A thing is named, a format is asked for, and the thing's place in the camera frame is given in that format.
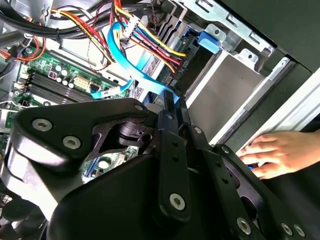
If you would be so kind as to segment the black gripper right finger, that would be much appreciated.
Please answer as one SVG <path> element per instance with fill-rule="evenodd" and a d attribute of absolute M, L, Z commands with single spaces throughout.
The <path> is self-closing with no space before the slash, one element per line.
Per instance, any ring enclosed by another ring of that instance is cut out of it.
<path fill-rule="evenodd" d="M 191 124 L 184 99 L 175 104 L 179 133 L 186 142 L 193 200 L 217 220 L 223 240 L 311 240 L 313 237 L 290 207 L 227 146 L 211 147 L 206 135 Z"/>

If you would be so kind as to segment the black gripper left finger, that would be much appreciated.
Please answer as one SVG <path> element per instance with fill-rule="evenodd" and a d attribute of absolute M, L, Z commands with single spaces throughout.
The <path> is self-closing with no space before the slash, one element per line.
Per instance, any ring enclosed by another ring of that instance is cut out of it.
<path fill-rule="evenodd" d="M 87 161 L 138 147 L 138 157 L 124 165 L 147 169 L 155 183 L 147 192 L 147 209 L 157 222 L 187 222 L 191 196 L 184 139 L 179 135 L 180 101 L 167 90 L 164 107 L 148 110 L 134 98 L 95 100 L 21 110 L 9 137 L 9 189 L 38 206 L 47 220 L 65 207 L 74 207 L 74 196 L 88 202 L 112 203 L 107 178 L 82 183 Z"/>

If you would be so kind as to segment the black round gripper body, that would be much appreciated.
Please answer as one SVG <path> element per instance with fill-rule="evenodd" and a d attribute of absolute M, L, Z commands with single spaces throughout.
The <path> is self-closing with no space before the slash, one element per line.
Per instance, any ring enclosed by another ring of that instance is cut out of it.
<path fill-rule="evenodd" d="M 158 220 L 162 177 L 170 193 L 190 191 L 187 223 Z M 203 175 L 168 170 L 150 155 L 139 156 L 70 192 L 55 209 L 49 240 L 230 240 L 221 206 Z"/>

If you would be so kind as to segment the person's bare hand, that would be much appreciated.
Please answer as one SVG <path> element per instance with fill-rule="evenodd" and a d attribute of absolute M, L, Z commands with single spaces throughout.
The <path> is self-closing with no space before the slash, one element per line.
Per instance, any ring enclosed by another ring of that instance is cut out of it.
<path fill-rule="evenodd" d="M 260 179 L 294 173 L 320 161 L 320 131 L 266 133 L 236 155 Z"/>

